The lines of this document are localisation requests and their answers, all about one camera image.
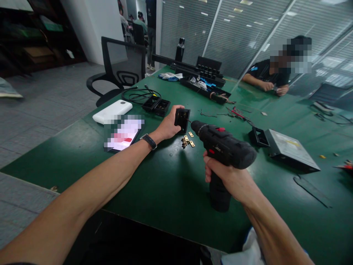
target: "white power bank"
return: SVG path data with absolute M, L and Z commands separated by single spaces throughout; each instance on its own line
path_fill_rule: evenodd
M 98 123 L 110 124 L 111 121 L 115 119 L 114 116 L 124 115 L 126 112 L 128 112 L 131 109 L 132 109 L 132 104 L 130 102 L 120 99 L 114 102 L 113 104 L 109 105 L 105 109 L 102 109 L 100 112 L 94 114 L 92 118 Z

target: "cardboard box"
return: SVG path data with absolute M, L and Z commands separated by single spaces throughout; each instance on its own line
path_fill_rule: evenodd
M 55 61 L 54 53 L 46 46 L 23 48 L 35 64 Z

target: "cordless drill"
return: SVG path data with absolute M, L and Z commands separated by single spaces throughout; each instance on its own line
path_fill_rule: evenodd
M 215 125 L 193 121 L 191 129 L 203 141 L 207 155 L 237 169 L 245 169 L 256 159 L 255 149 L 248 143 L 235 139 L 230 132 Z M 211 206 L 219 212 L 227 212 L 231 195 L 222 180 L 212 171 L 210 183 Z

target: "green tabletop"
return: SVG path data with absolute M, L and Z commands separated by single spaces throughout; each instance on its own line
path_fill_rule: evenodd
M 170 71 L 166 67 L 160 72 Z M 217 104 L 178 82 L 147 77 L 138 86 L 142 88 L 144 84 L 160 92 L 171 105 L 183 104 L 191 109 L 190 120 L 225 127 L 234 137 L 249 140 L 247 133 L 251 126 L 248 123 L 228 116 L 200 115 L 201 109 L 208 115 L 226 113 L 226 106 L 232 105 Z M 237 101 L 235 106 L 252 111 L 244 111 L 244 114 L 257 127 L 272 128 L 303 144 L 322 170 L 305 178 L 330 200 L 333 208 L 326 208 L 298 186 L 293 180 L 297 172 L 273 161 L 263 148 L 258 150 L 256 161 L 249 167 L 255 182 L 315 263 L 351 263 L 353 180 L 332 166 L 342 165 L 346 159 L 352 158 L 353 126 L 320 121 L 314 117 L 307 100 L 291 95 L 278 98 L 247 84 L 235 88 L 235 84 L 227 81 L 223 89 L 232 91 L 230 99 Z M 45 188 L 58 186 L 58 191 L 63 192 L 112 155 L 103 151 L 103 126 L 94 122 L 92 115 L 119 99 L 121 96 L 113 98 L 2 168 L 1 172 Z M 155 130 L 162 120 L 136 104 L 129 114 L 145 115 L 146 125 L 140 135 Z M 183 150 L 181 138 L 176 135 L 162 142 L 141 163 L 126 187 L 104 208 L 225 252 L 240 251 L 251 226 L 243 207 L 232 199 L 227 213 L 211 208 L 208 184 L 204 181 L 203 144 L 194 137 L 195 147 L 188 145 Z

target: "wristwatch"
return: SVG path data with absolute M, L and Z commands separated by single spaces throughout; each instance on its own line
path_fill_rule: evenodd
M 143 135 L 140 138 L 140 140 L 142 140 L 142 139 L 149 143 L 149 145 L 152 147 L 152 150 L 155 150 L 157 148 L 156 143 L 153 141 L 153 139 L 151 137 L 149 137 L 148 134 Z

